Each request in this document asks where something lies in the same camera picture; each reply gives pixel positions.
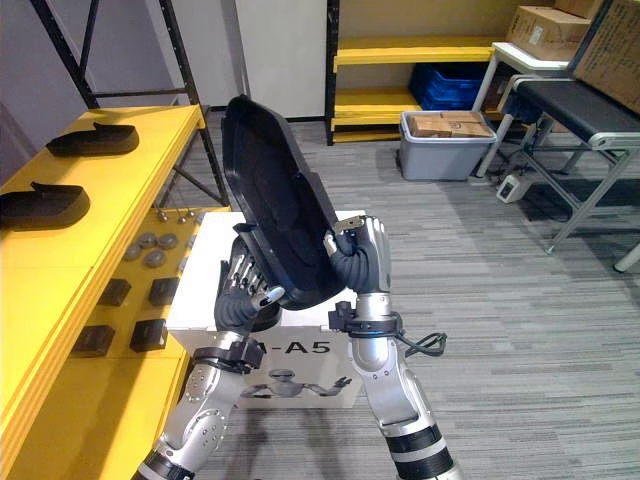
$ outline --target cardboard box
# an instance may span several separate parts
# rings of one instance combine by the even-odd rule
[[[604,0],[556,0],[554,8],[593,20]]]
[[[451,127],[451,136],[456,138],[488,138],[493,136],[493,132],[481,123],[450,121],[449,126]]]
[[[640,114],[639,0],[614,0],[574,76]]]
[[[518,7],[507,41],[540,60],[569,61],[590,21],[551,7]]]
[[[433,138],[451,136],[449,122],[439,115],[414,115],[409,120],[409,131],[414,137]]]
[[[449,110],[441,112],[440,116],[448,122],[482,123],[482,117],[478,112]]]

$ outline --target yellow shelf board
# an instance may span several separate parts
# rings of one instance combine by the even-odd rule
[[[400,123],[399,113],[387,115],[354,115],[331,119],[331,129],[334,130],[337,125],[390,125],[393,123]]]
[[[336,91],[336,125],[389,125],[400,114],[422,110],[407,87],[340,88]]]
[[[186,365],[186,353],[68,359],[8,478],[131,478],[164,425]]]
[[[340,65],[416,62],[488,62],[500,37],[359,37],[338,42],[333,71]]]
[[[1,233],[2,478],[171,166],[204,125],[199,106],[106,108],[86,112],[65,132],[95,121],[135,125],[138,147],[72,158],[43,149],[1,190],[29,190],[31,181],[82,185],[91,201],[70,227]]]
[[[202,210],[224,212],[230,211],[230,207],[193,209],[195,213]],[[167,259],[158,268],[148,268],[142,261],[151,249],[143,250],[135,261],[120,261],[112,278],[122,278],[131,284],[124,302],[118,307],[95,305],[87,320],[87,325],[109,325],[115,330],[107,355],[66,360],[26,435],[9,478],[70,478],[68,472],[74,472],[80,478],[129,478],[137,466],[135,462],[144,458],[177,400],[188,357],[172,335],[168,335],[164,349],[144,353],[131,350],[129,341],[135,322],[167,318],[170,307],[154,307],[148,296],[154,279],[180,276],[178,267],[188,255],[190,238],[199,229],[194,220],[178,223],[179,215],[185,211],[165,210],[167,222],[160,222],[154,209],[147,212],[134,239],[143,232],[152,232],[157,237],[174,233],[178,246],[164,251]],[[95,380],[87,373],[94,370]],[[119,370],[124,372],[122,377],[116,376]],[[138,375],[150,378],[139,379]],[[149,387],[148,383],[152,381],[157,384]],[[78,395],[87,398],[89,404],[76,405]],[[102,416],[102,405],[109,405],[105,417]],[[112,425],[124,425],[124,433],[114,431]],[[80,440],[88,431],[96,429],[106,431],[106,437],[98,439],[95,447],[81,450]],[[51,464],[34,462],[34,458],[49,455],[44,449],[52,442],[52,431],[64,435],[64,439],[56,442],[62,448],[56,450],[55,459],[48,459]],[[67,443],[67,436],[71,438],[70,443]]]
[[[368,142],[372,140],[398,140],[399,138],[400,133],[384,130],[335,132],[333,134],[333,141],[335,143]]]
[[[335,116],[396,114],[422,110],[407,87],[339,88]]]

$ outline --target black block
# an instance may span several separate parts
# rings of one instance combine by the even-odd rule
[[[131,284],[124,278],[112,278],[98,300],[98,305],[119,307],[131,290]]]
[[[151,284],[151,292],[149,292],[151,305],[154,307],[171,305],[179,282],[178,277],[156,278]]]
[[[109,351],[115,330],[108,325],[84,327],[71,349],[72,357],[103,357]]]
[[[134,352],[162,350],[167,345],[167,327],[162,318],[136,322],[129,348]]]

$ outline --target white box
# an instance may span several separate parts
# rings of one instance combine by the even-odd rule
[[[364,212],[337,214],[338,218],[344,219]],[[207,213],[196,236],[167,318],[169,332],[190,354],[196,348],[209,346],[209,336],[216,330],[213,310],[220,262],[229,260],[231,244],[237,235],[233,226],[242,222],[244,216],[240,212]],[[239,407],[353,406],[362,381],[347,358],[349,339],[345,333],[328,328],[328,312],[334,310],[336,302],[343,300],[355,306],[356,294],[345,289],[313,308],[283,310],[277,326],[252,334],[262,343],[266,355],[261,367],[245,376],[245,395],[253,397],[240,398],[237,403]],[[278,377],[275,378],[274,370],[290,370],[295,376],[287,378],[287,372],[275,372]],[[341,390],[329,390],[342,377],[351,379],[351,382]],[[334,394],[336,390],[339,391],[337,395],[324,396],[327,392]]]

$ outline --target gray plastic bin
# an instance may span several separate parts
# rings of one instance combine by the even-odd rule
[[[410,115],[440,115],[440,112],[402,113],[400,168],[407,180],[466,180],[489,145],[496,141],[495,133],[486,138],[414,137],[409,131]]]

